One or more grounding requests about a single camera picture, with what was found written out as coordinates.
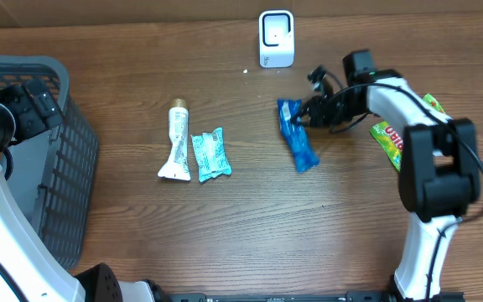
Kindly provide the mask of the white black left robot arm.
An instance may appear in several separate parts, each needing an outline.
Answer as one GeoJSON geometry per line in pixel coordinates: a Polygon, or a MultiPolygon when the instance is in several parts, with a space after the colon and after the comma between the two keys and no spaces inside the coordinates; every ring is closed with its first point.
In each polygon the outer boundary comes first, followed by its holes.
{"type": "Polygon", "coordinates": [[[0,55],[0,301],[160,301],[105,263],[77,275],[99,139],[47,56],[0,55]]]}

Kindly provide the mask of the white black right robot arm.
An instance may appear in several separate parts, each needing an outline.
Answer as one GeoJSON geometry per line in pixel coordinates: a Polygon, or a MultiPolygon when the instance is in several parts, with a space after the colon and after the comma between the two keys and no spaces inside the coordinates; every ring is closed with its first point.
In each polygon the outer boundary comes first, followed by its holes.
{"type": "Polygon", "coordinates": [[[378,70],[367,49],[349,53],[342,64],[347,85],[338,91],[323,66],[309,73],[316,94],[288,114],[287,125],[337,134],[338,125],[369,114],[389,124],[402,144],[397,185],[409,221],[402,259],[382,299],[461,301],[460,294],[442,293],[439,281],[452,237],[471,220],[467,209],[480,197],[474,123],[437,111],[397,71],[378,70]]]}

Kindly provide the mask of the green snack bag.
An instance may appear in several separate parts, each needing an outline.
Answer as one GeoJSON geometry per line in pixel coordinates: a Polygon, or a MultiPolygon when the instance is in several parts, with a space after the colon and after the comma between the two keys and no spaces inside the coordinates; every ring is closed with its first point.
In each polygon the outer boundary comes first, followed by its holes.
{"type": "Polygon", "coordinates": [[[414,99],[413,102],[408,96],[399,92],[396,98],[384,94],[379,96],[373,107],[375,114],[382,116],[384,122],[374,125],[370,129],[370,134],[382,146],[397,171],[401,168],[404,147],[402,135],[406,126],[435,125],[436,122],[425,111],[440,121],[450,120],[444,109],[430,94],[425,95],[424,98],[414,95],[414,99]]]}

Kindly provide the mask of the white tube gold cap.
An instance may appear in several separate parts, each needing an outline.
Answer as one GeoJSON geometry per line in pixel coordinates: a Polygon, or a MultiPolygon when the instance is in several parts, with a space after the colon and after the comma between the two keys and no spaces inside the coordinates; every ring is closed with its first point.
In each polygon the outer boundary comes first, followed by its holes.
{"type": "Polygon", "coordinates": [[[190,181],[188,163],[189,110],[184,99],[175,98],[169,109],[169,140],[171,150],[166,163],[158,172],[158,177],[190,181]]]}

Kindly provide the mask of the light blue snack packet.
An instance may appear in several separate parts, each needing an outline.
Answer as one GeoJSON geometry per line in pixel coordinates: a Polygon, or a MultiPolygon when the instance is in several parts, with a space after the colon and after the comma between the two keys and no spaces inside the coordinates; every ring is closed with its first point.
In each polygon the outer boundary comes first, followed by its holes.
{"type": "Polygon", "coordinates": [[[223,128],[211,133],[192,135],[191,141],[199,167],[199,182],[205,183],[220,175],[231,175],[231,165],[224,149],[223,128]]]}

